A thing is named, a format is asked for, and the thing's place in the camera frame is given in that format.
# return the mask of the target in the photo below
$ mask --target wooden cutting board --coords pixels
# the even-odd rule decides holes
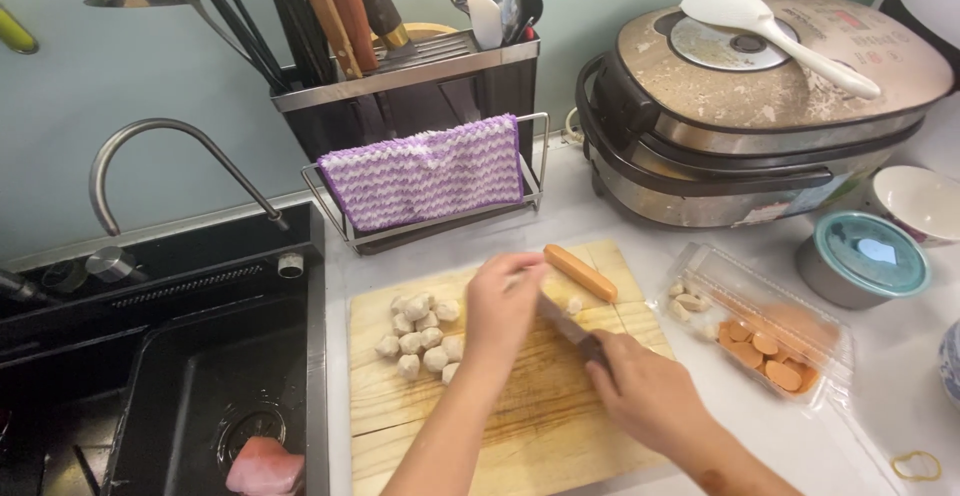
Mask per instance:
[[[586,329],[630,332],[643,345],[673,358],[653,312],[644,304],[627,263],[613,241],[566,247],[610,279],[619,290],[609,305],[556,269],[543,291],[561,306],[583,302],[576,319]],[[416,381],[397,374],[396,363],[374,346],[391,331],[390,302],[396,295],[430,292],[458,299],[476,269],[464,269],[354,297],[350,304],[350,430],[353,494],[377,496],[446,387],[420,367]],[[444,335],[464,331],[464,309]],[[666,460],[632,441],[609,420],[573,344],[543,318],[517,357],[493,414],[471,496],[545,496]]]

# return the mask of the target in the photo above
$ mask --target rice cooker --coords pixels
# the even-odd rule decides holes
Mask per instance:
[[[878,11],[846,0],[763,1],[787,36],[870,78],[882,95],[849,95],[760,36],[676,7],[646,13],[577,79],[599,195],[682,228],[810,212],[876,170],[954,85],[935,49]]]

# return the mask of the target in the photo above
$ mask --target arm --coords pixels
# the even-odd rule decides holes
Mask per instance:
[[[507,278],[523,271],[508,287]],[[495,256],[466,287],[466,336],[457,374],[381,496],[466,496],[483,430],[534,317],[543,254]]]
[[[670,458],[709,496],[802,496],[707,412],[683,365],[629,334],[594,333],[612,379],[594,361],[586,369],[609,415],[633,439]]]

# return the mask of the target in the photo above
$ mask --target sink drain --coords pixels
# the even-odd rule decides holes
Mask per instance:
[[[231,470],[237,454],[252,436],[271,437],[283,443],[287,435],[283,417],[272,404],[258,404],[256,409],[232,408],[222,419],[221,429],[217,464],[224,475]]]

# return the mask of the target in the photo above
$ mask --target pink sponge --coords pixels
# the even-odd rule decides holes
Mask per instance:
[[[292,495],[304,482],[305,458],[287,453],[281,442],[252,436],[226,475],[226,488],[246,496]]]

